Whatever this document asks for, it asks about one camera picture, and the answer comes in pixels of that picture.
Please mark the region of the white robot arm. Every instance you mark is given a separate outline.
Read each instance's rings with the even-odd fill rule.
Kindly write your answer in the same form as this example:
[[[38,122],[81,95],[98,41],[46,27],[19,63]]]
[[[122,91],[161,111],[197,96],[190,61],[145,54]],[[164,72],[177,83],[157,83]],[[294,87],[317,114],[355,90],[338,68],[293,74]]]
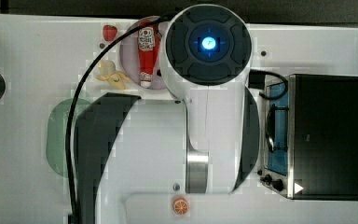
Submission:
[[[247,24],[225,7],[188,7],[169,20],[158,58],[165,92],[108,92],[77,118],[79,224],[126,224],[132,195],[177,205],[229,194],[253,169]]]

